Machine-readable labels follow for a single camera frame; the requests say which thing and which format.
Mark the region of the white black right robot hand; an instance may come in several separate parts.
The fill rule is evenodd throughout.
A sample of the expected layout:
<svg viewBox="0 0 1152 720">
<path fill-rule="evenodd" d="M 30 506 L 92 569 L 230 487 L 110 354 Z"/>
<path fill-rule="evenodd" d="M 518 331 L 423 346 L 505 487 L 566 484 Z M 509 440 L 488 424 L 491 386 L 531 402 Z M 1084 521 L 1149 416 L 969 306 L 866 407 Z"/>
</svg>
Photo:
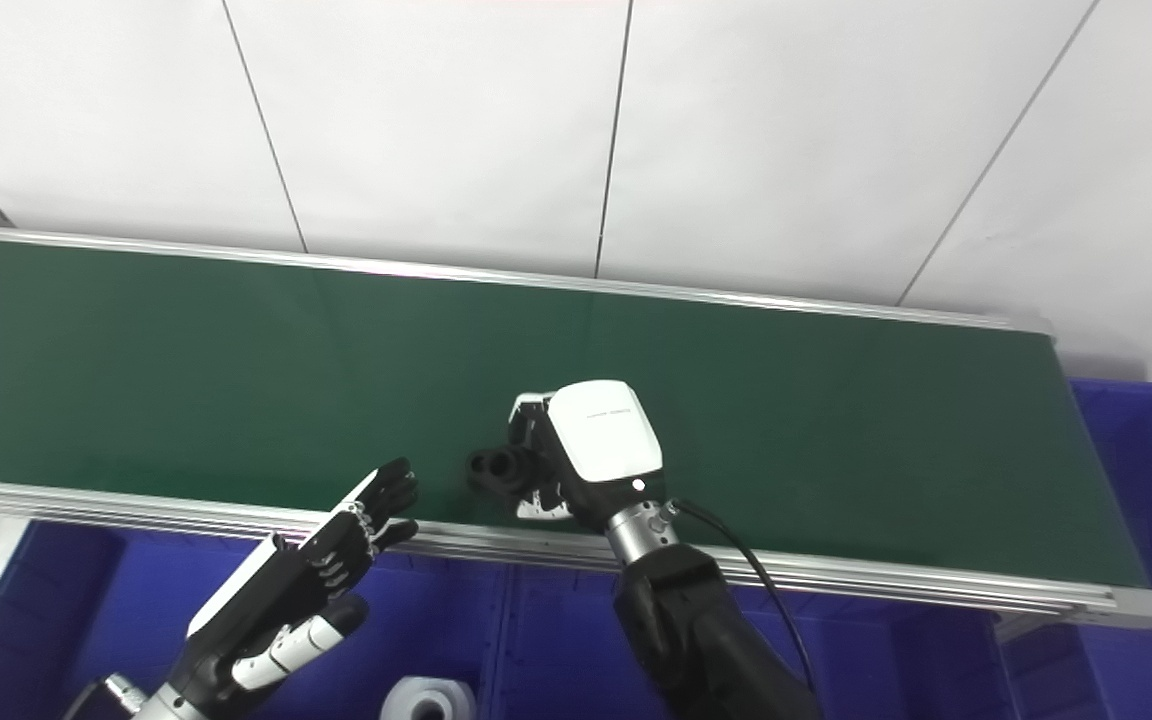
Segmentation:
<svg viewBox="0 0 1152 720">
<path fill-rule="evenodd" d="M 617 511 L 667 500 L 662 448 L 627 382 L 522 393 L 511 407 L 507 445 L 529 464 L 522 487 L 511 493 L 518 520 L 573 520 L 602 533 Z"/>
</svg>

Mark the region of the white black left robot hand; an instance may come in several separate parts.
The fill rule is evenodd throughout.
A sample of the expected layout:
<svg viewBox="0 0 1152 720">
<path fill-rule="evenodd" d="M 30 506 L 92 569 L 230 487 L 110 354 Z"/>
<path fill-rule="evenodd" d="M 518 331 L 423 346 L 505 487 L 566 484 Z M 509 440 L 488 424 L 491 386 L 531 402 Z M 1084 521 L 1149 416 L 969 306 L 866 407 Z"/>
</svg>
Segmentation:
<svg viewBox="0 0 1152 720">
<path fill-rule="evenodd" d="M 242 719 L 369 615 L 355 591 L 393 544 L 415 537 L 410 460 L 370 471 L 305 541 L 271 533 L 192 617 L 142 719 Z"/>
</svg>

